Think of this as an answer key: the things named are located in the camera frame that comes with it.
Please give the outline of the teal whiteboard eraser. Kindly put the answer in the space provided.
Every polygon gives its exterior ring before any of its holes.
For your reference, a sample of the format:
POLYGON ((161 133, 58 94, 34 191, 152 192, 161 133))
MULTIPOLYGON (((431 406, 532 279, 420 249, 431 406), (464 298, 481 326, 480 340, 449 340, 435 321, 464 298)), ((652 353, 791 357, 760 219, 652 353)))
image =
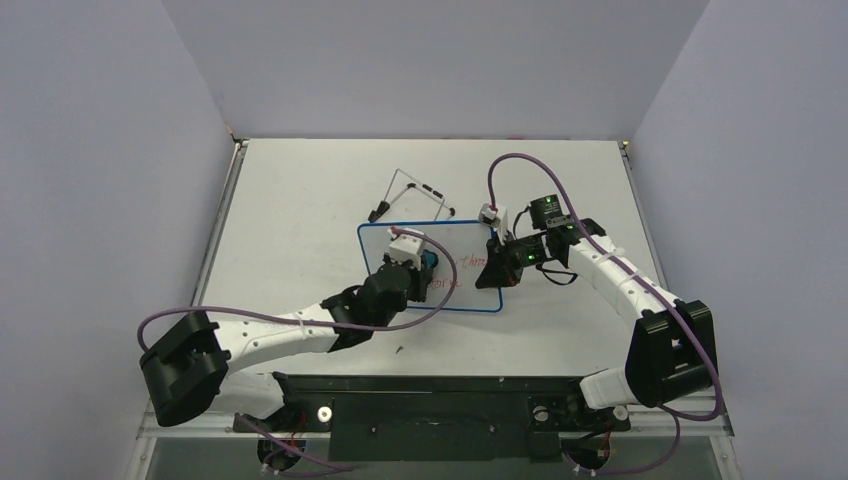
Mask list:
POLYGON ((427 271, 434 270, 439 263, 439 257, 436 253, 424 250, 421 256, 422 269, 427 271))

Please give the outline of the blue framed whiteboard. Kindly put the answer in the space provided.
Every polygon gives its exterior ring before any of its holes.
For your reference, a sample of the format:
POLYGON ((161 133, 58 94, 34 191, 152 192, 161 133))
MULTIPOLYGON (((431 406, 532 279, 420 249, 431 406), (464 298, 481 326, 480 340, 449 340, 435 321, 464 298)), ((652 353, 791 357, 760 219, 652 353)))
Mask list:
POLYGON ((500 289, 475 287, 475 282, 487 263, 486 243, 495 236, 490 228, 475 220, 363 223, 357 228, 357 237, 366 270, 370 274, 383 263, 383 255, 387 252, 391 240, 392 226, 416 230, 436 240, 448 250, 458 269, 458 277, 453 280, 444 254, 428 245, 426 249, 435 253, 439 262, 428 288, 427 301, 411 303, 411 309, 433 309, 445 297, 450 286, 455 289, 444 306, 446 311, 497 313, 503 308, 500 289))

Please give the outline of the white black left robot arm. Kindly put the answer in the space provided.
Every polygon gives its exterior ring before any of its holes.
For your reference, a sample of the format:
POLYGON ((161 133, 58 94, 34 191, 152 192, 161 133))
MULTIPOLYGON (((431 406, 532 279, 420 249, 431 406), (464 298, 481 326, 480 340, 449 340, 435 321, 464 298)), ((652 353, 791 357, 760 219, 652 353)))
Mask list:
POLYGON ((281 375, 252 373, 250 367, 301 353, 332 353, 370 340, 411 302, 422 303, 439 260, 425 251, 417 261, 382 266, 362 284, 351 286, 288 317, 254 315, 237 319, 236 310, 181 308, 181 319, 145 347, 140 368, 157 423, 173 427, 208 411, 262 419, 272 429, 291 427, 298 416, 293 393, 281 375))

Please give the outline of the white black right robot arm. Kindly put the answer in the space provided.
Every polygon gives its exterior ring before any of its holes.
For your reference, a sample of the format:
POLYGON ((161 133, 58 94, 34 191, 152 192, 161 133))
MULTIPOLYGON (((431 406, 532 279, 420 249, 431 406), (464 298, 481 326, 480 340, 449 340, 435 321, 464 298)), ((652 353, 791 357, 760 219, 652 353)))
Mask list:
POLYGON ((534 234, 516 237, 506 209, 482 205, 479 223, 492 228, 478 289, 519 284, 524 269, 557 261, 586 281, 631 332, 625 363, 590 374, 564 400, 566 418, 578 427, 598 420, 605 408, 657 407, 709 388, 716 372, 712 316, 700 301, 684 302, 643 274, 593 219, 564 214, 557 196, 528 206, 534 234))

